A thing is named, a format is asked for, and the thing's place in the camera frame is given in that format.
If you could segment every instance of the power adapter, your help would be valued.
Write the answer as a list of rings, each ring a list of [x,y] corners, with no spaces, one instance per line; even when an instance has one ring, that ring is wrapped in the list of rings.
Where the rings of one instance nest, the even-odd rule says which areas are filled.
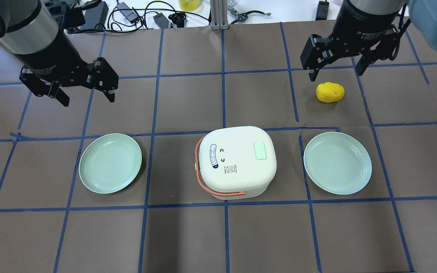
[[[318,2],[318,9],[316,10],[316,19],[315,21],[319,20],[326,20],[328,17],[328,8],[330,7],[330,3],[328,0],[320,1]]]
[[[130,21],[132,24],[137,22],[139,20],[139,17],[134,13],[134,11],[130,10],[128,5],[124,2],[120,2],[118,5],[116,5],[116,8],[123,14],[128,21]]]
[[[170,21],[166,18],[163,13],[156,14],[153,16],[154,22],[160,27],[160,29],[167,29],[170,27]]]
[[[99,3],[97,7],[86,10],[83,15],[85,24],[81,26],[80,29],[104,29],[105,18],[107,17],[108,11],[109,7],[107,7],[104,1]]]

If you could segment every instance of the black device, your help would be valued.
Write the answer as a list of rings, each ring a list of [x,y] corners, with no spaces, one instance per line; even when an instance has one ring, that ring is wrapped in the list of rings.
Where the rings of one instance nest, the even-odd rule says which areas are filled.
[[[328,17],[328,8],[330,7],[330,3],[327,0],[318,2],[318,8],[316,10],[316,18],[315,21],[326,20]]]
[[[167,29],[170,27],[170,21],[162,13],[153,16],[154,22],[160,27],[160,29]]]
[[[98,6],[105,4],[105,2],[88,2],[86,5],[71,5],[69,7],[65,7],[66,3],[59,0],[45,2],[44,6],[39,0],[35,2],[35,10],[31,12],[29,17],[23,19],[22,22],[24,23],[17,24],[19,28],[15,28],[16,30],[13,30],[13,32],[17,31],[19,35],[26,36],[30,40],[34,35],[32,31],[26,31],[26,29],[31,28],[30,22],[39,20],[41,17],[52,16],[58,24],[52,23],[52,18],[50,20],[47,18],[47,23],[42,25],[42,28],[49,34],[43,36],[44,38],[34,39],[31,42],[31,45],[33,47],[37,46],[37,48],[31,50],[15,48],[16,50],[12,51],[15,57],[24,64],[19,74],[21,82],[35,96],[55,98],[65,107],[69,105],[70,98],[61,88],[68,86],[95,88],[95,90],[104,93],[107,100],[114,102],[114,91],[118,88],[119,81],[119,76],[114,69],[103,57],[98,57],[91,63],[82,60],[63,32],[65,26],[74,27],[78,25],[80,19],[76,15],[78,13],[82,14],[82,10],[89,8],[86,17],[87,13],[93,9],[98,9],[99,14],[104,13],[107,5],[102,8]],[[52,15],[47,15],[46,12],[43,12],[43,9],[51,11]],[[70,18],[69,14],[73,15],[71,22],[67,20]],[[14,41],[10,39],[2,42],[9,45],[10,48],[14,44]]]
[[[187,19],[187,14],[184,12],[176,12],[170,14],[168,18],[176,25],[177,28],[185,27],[185,19]]]
[[[104,1],[100,2],[97,7],[86,10],[83,15],[85,18],[85,24],[83,24],[80,29],[104,29],[108,11],[109,7]]]
[[[130,21],[132,24],[137,22],[139,20],[139,17],[137,14],[134,13],[134,11],[130,10],[128,5],[124,2],[120,2],[118,5],[116,5],[116,8],[123,14],[128,21]]]
[[[355,69],[362,75],[369,64],[376,60],[392,59],[398,48],[405,26],[398,31],[392,25],[398,10],[389,14],[369,14],[352,4],[353,0],[344,0],[336,18],[333,31],[327,38],[313,34],[307,40],[300,60],[302,67],[309,70],[312,82],[319,70],[343,57],[362,55]]]

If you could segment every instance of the label sticker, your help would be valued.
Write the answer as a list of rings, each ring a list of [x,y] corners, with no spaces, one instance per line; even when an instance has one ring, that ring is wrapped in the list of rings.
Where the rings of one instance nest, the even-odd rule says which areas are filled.
[[[212,163],[212,167],[213,167],[214,169],[216,169],[216,168],[219,167],[219,164],[218,164],[218,162],[217,162],[217,155],[216,155],[216,152],[217,152],[217,145],[212,144],[212,145],[210,146],[210,163]]]
[[[237,173],[237,165],[224,166],[224,173]]]

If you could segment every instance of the light green plate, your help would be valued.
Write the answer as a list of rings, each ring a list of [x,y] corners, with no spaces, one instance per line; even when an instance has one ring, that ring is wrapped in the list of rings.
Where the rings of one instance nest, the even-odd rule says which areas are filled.
[[[141,162],[141,148],[130,136],[104,135],[83,152],[79,163],[80,180],[93,192],[117,192],[136,178]]]
[[[305,169],[313,182],[331,193],[362,190],[372,175],[372,161],[355,138],[339,132],[321,133],[305,148]]]

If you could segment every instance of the cable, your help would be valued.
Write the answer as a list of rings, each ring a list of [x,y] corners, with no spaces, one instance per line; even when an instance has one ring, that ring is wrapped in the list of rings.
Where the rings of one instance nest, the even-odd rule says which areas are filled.
[[[392,52],[392,55],[389,57],[389,60],[393,61],[397,58],[397,54],[399,53],[399,48],[401,47],[401,38],[402,35],[404,35],[404,32],[406,32],[407,27],[411,24],[411,18],[407,19],[406,23],[404,25],[402,24],[404,22],[404,14],[406,13],[406,7],[407,4],[404,4],[402,7],[401,17],[399,18],[399,33],[397,35],[397,44],[394,49],[394,52]]]
[[[164,8],[161,8],[161,9],[160,8],[150,9],[150,8],[148,8],[149,5],[151,5],[152,3],[155,3],[155,2],[164,3],[164,4],[168,5],[168,6],[170,6],[172,9],[164,9]],[[137,14],[137,16],[138,16],[138,21],[136,21],[135,24],[132,24],[132,25],[127,25],[125,23],[121,23],[121,22],[116,21],[114,19],[114,13],[118,12],[118,11],[124,11],[124,10],[134,11],[135,14]],[[140,16],[137,11],[144,11],[144,15]],[[152,1],[152,2],[148,3],[146,8],[144,8],[144,9],[135,9],[134,7],[129,8],[129,9],[114,8],[111,11],[111,13],[109,14],[109,17],[107,18],[107,29],[106,28],[104,28],[104,29],[95,29],[94,28],[94,29],[83,29],[83,30],[76,29],[74,31],[68,31],[68,32],[69,33],[103,33],[103,32],[109,32],[109,33],[132,33],[134,31],[137,31],[137,30],[142,29],[142,28],[149,29],[148,26],[147,26],[147,23],[146,23],[146,14],[149,14],[149,13],[159,14],[157,11],[170,11],[170,12],[177,13],[177,10],[172,5],[170,5],[169,3],[166,3],[166,2],[161,1],[161,0],[155,0],[155,1]],[[186,11],[179,11],[179,12],[184,12],[184,13],[187,13],[187,14],[192,14],[192,15],[195,15],[197,17],[200,17],[200,18],[208,21],[207,18],[201,16],[200,14],[196,14],[196,13],[193,13],[193,12],[186,12]],[[253,13],[253,12],[264,14],[263,12],[260,12],[260,11],[250,11],[250,13]],[[119,26],[120,30],[115,30],[114,29],[114,26],[116,26],[116,25]],[[135,27],[135,29],[124,31],[121,26]]]
[[[250,15],[250,14],[252,14],[252,13],[266,14],[265,12],[262,12],[262,11],[260,11],[260,10],[251,10],[251,11],[248,11],[248,12],[241,13],[240,15],[242,15],[242,16],[244,16],[246,19],[248,19],[248,15]],[[230,23],[230,24],[232,25],[232,24],[235,24],[235,23],[238,23],[238,22],[240,22],[240,20],[239,20],[239,19],[235,19],[235,20],[232,21],[232,23]]]
[[[77,4],[70,4],[68,5],[68,7],[70,9],[74,9],[74,10],[88,10],[88,9],[92,9],[97,7],[100,3],[102,2],[102,0],[95,0],[95,1],[90,1],[87,2],[83,5],[77,5]]]
[[[109,14],[109,17],[113,16],[113,14],[114,14],[115,12],[117,12],[117,11],[121,11],[121,10],[132,10],[132,11],[137,12],[137,11],[143,11],[143,10],[145,10],[145,9],[135,9],[135,8],[130,8],[130,9],[114,9],[114,10],[111,11],[111,13]],[[149,10],[149,11],[151,11],[151,12],[155,12],[156,10],[158,10],[158,11],[164,10],[164,11],[172,11],[172,12],[175,12],[175,11],[176,11],[176,10],[170,10],[170,9],[147,9],[147,10]],[[208,22],[208,19],[205,18],[205,17],[203,17],[203,16],[201,16],[200,14],[196,14],[196,13],[193,13],[193,12],[187,12],[187,11],[180,11],[180,12],[184,12],[184,13],[187,13],[187,14],[192,14],[192,15],[198,16],[198,17],[200,17],[200,18],[202,18],[202,19],[204,19],[204,20],[206,20],[206,21]]]

